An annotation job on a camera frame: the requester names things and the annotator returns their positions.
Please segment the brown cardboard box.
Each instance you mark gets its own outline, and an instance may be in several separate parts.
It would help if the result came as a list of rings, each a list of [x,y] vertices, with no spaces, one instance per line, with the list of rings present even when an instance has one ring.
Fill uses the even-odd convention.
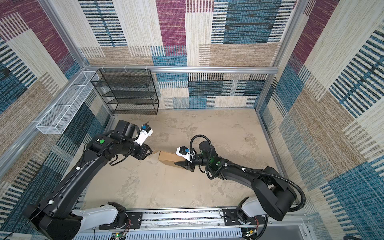
[[[173,168],[183,169],[181,167],[174,165],[175,162],[185,161],[184,158],[179,157],[177,154],[168,153],[165,151],[155,151],[153,154],[157,155],[158,161],[160,161],[162,164],[173,167]]]

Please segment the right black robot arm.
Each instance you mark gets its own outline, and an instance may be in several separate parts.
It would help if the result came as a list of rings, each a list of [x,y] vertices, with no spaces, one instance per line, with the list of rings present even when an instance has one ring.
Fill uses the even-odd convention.
[[[268,216],[282,221],[291,210],[297,195],[289,180],[283,178],[272,167],[250,169],[220,157],[208,141],[199,145],[200,151],[185,146],[177,148],[176,154],[184,160],[175,165],[194,172],[195,167],[205,166],[210,178],[234,181],[252,189],[254,197],[246,197],[236,208],[241,224],[248,224],[256,216]]]

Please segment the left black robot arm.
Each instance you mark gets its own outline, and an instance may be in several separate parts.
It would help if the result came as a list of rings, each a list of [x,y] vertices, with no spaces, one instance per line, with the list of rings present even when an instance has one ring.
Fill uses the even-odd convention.
[[[93,137],[64,179],[38,204],[29,205],[24,216],[49,240],[71,240],[78,233],[98,226],[124,229],[128,224],[126,208],[116,202],[82,211],[74,210],[74,206],[106,164],[120,163],[118,156],[132,156],[140,161],[148,157],[152,150],[145,140],[152,133],[148,124],[139,127],[120,120],[114,130]]]

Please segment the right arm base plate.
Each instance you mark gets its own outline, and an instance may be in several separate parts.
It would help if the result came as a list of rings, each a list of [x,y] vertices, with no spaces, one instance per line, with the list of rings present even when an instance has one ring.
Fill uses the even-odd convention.
[[[219,211],[219,215],[224,219],[225,226],[235,225],[263,225],[266,220],[262,216],[248,217],[246,214],[236,209],[224,208]]]

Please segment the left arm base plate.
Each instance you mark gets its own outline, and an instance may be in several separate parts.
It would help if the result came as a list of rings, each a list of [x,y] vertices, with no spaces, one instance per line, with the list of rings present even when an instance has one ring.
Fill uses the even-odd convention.
[[[116,220],[111,224],[98,226],[99,230],[128,230],[140,229],[142,224],[143,212],[126,212],[123,221]]]

